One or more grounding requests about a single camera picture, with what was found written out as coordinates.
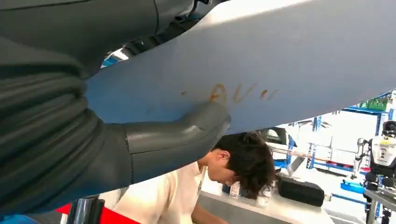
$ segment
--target white panel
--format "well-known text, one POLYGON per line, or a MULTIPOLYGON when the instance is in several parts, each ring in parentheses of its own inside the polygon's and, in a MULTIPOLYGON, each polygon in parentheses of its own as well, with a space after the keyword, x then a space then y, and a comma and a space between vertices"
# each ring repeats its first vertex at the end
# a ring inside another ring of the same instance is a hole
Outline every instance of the white panel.
POLYGON ((229 107, 229 133, 356 104, 396 85, 395 0, 232 0, 180 37, 102 69, 89 106, 106 122, 229 107))

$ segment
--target plastic bottle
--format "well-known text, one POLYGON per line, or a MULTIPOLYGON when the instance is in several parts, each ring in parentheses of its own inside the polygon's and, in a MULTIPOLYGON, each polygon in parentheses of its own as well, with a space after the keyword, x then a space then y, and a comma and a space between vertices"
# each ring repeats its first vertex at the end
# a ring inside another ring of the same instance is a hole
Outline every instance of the plastic bottle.
POLYGON ((269 189, 268 187, 265 187, 260 190, 259 195, 257 196, 257 201, 256 205, 257 207, 267 207, 269 204, 269 199, 271 198, 272 195, 272 190, 275 186, 275 182, 272 183, 272 188, 269 189))
POLYGON ((233 185, 231 185, 230 196, 233 198, 240 197, 240 183, 239 183, 239 181, 237 181, 233 185))

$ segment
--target orange handwritten text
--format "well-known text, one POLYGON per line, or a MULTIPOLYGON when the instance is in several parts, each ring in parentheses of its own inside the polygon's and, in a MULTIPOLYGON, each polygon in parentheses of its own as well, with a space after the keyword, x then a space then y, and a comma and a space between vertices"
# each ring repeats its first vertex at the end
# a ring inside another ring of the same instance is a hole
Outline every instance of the orange handwritten text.
POLYGON ((242 95, 241 98, 238 98, 240 89, 242 88, 242 84, 238 84, 238 87, 236 88, 236 91, 235 91, 235 93, 234 93, 233 102, 234 102, 235 104, 237 104, 237 103, 243 101, 243 99, 246 98, 246 97, 250 94, 250 92, 253 91, 253 89, 254 89, 256 86, 257 86, 257 83, 253 84, 253 85, 248 89, 248 91, 247 91, 244 95, 242 95))
MULTIPOLYGON (((257 83, 254 83, 249 89, 246 90, 246 92, 244 92, 244 94, 241 94, 241 89, 242 89, 242 84, 238 84, 234 94, 233 94, 233 100, 232 103, 233 104, 237 104, 242 102, 246 97, 248 97, 249 95, 251 95, 251 93, 253 92, 253 90, 256 88, 257 83)), ((271 100, 275 94, 279 92, 279 90, 274 90, 273 92, 271 92, 271 94, 266 98, 268 90, 263 90, 260 94, 260 99, 267 99, 267 100, 271 100)), ((227 89, 223 84, 216 84, 210 94, 209 97, 209 101, 214 101, 219 99, 220 102, 227 104, 227 89)))
POLYGON ((227 91, 223 84, 217 84, 214 86, 209 101, 214 101, 217 98, 221 98, 223 103, 227 103, 227 91))

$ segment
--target corrugated rubber sleeve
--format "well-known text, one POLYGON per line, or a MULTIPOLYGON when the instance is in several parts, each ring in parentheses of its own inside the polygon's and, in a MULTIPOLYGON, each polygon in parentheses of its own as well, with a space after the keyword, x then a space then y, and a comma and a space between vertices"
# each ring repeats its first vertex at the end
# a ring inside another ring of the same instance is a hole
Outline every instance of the corrugated rubber sleeve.
POLYGON ((131 170, 125 134, 112 134, 121 127, 106 127, 87 109, 84 82, 52 69, 41 69, 46 72, 40 74, 34 72, 37 68, 30 70, 15 69, 15 74, 0 79, 0 214, 54 209, 87 194, 130 184, 131 173, 114 182, 99 175, 83 178, 97 167, 93 163, 102 150, 125 157, 109 158, 109 166, 124 173, 131 170), (104 149, 106 141, 112 147, 104 149), (124 165, 111 164, 120 161, 124 165))

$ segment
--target green box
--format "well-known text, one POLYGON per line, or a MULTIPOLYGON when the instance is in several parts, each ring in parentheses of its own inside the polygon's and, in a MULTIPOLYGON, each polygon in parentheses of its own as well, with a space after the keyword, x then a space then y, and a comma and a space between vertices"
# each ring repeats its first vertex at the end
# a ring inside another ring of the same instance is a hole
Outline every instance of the green box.
POLYGON ((359 107, 372 109, 372 110, 378 110, 378 111, 385 111, 387 103, 388 103, 388 98, 386 98, 386 97, 374 98, 374 99, 360 103, 359 107))

